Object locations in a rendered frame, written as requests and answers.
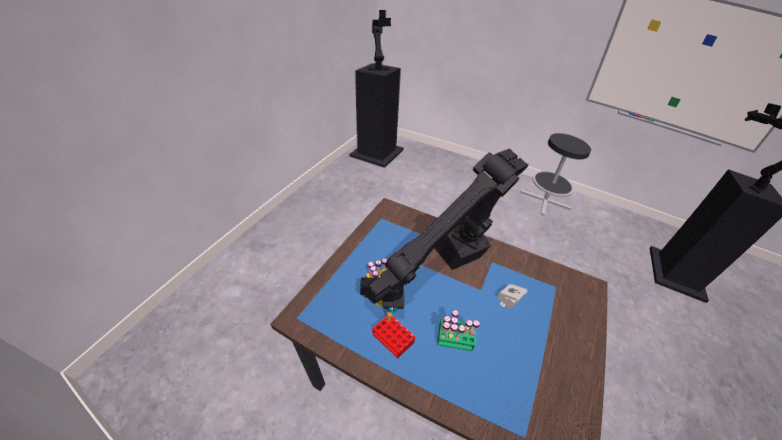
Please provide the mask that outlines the green tube rack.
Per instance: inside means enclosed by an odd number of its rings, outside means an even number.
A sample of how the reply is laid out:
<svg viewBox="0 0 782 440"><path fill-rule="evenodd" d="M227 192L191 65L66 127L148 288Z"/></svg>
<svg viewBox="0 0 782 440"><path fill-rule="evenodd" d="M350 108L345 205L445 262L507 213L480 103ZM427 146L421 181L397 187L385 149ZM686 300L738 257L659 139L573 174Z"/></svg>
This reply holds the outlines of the green tube rack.
<svg viewBox="0 0 782 440"><path fill-rule="evenodd" d="M437 345L438 346L443 346L443 347L449 347L449 348L473 351L473 349L474 349L474 347L476 345L476 332L474 333L474 336L471 336L470 335L471 328L470 328L468 333L467 333L467 335L464 335L462 333L462 335L460 337L460 340L456 340L455 336L456 336L456 333L457 333L458 329L457 329L457 331L455 331L455 334L454 334L452 339L450 339L448 337L449 333L450 333L449 329L448 329L446 337L443 338L441 336L441 333L442 333L442 329L441 328L442 328L442 325L443 325L443 320L444 320L444 318L441 318L441 321L440 321L440 324L439 324L439 332L438 332L439 340L438 340ZM466 322L458 321L457 324L458 325L466 325ZM470 339L470 341L469 341L469 339ZM443 341L445 341L445 342L443 342ZM468 345L468 346L466 346L466 345Z"/></svg>

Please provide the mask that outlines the red rack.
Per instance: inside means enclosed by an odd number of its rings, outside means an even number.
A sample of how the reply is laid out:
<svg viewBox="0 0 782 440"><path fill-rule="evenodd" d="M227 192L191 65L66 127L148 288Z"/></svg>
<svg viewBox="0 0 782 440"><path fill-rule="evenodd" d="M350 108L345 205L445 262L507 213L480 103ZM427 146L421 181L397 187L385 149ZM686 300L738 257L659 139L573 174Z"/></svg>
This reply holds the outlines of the red rack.
<svg viewBox="0 0 782 440"><path fill-rule="evenodd" d="M387 321L386 316L382 321L374 326L372 328L372 335L378 341L380 341L397 359L415 342L415 336L393 316L391 317L391 321ZM412 339L408 336L410 336Z"/></svg>

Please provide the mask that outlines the blue bench mat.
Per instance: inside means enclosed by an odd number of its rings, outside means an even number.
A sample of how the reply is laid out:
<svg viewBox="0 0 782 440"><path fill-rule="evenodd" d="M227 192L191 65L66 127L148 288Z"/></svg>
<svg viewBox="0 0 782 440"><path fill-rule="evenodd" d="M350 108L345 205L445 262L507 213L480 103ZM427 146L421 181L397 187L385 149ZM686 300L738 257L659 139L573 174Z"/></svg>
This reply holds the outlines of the blue bench mat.
<svg viewBox="0 0 782 440"><path fill-rule="evenodd" d="M368 263L382 261L420 234L384 219L373 227L298 320L418 387L526 437L556 287L491 263L481 290L420 265L392 316L414 336L398 359L372 335L387 309L360 295ZM498 294L527 289L511 309ZM437 345L441 318L478 320L473 351Z"/></svg>

